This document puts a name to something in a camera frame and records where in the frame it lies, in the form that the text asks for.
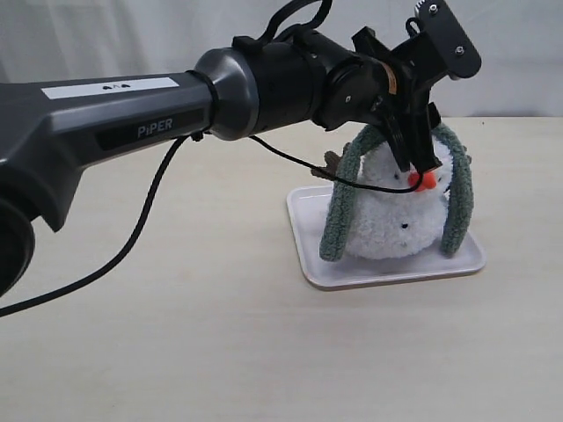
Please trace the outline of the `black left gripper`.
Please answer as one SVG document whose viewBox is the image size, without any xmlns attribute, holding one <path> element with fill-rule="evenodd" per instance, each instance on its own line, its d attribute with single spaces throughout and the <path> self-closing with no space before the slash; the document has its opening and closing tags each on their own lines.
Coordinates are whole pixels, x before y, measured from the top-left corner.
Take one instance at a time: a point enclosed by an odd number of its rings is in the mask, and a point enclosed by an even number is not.
<svg viewBox="0 0 563 422">
<path fill-rule="evenodd" d="M 418 53 L 429 51 L 429 42 L 411 31 L 407 40 L 389 48 L 369 26 L 352 41 L 354 48 L 343 48 L 340 60 L 326 71 L 325 129 L 348 122 L 380 127 L 401 171 L 439 168 L 432 130 L 441 116 L 430 90 L 440 74 L 415 61 Z"/>
</svg>

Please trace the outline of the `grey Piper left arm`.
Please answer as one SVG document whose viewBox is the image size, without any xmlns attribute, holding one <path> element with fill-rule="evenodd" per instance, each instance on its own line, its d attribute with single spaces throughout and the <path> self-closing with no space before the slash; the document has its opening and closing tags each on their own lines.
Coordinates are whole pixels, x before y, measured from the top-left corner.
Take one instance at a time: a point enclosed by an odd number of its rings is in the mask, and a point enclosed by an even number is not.
<svg viewBox="0 0 563 422">
<path fill-rule="evenodd" d="M 66 221 L 84 171 L 170 139 L 236 141 L 312 121 L 382 126 L 403 165 L 430 171 L 431 87 L 446 61 L 429 30 L 386 47 L 364 27 L 346 48 L 296 25 L 276 37 L 237 36 L 180 73 L 3 84 L 1 289 L 32 260 L 32 223 Z"/>
</svg>

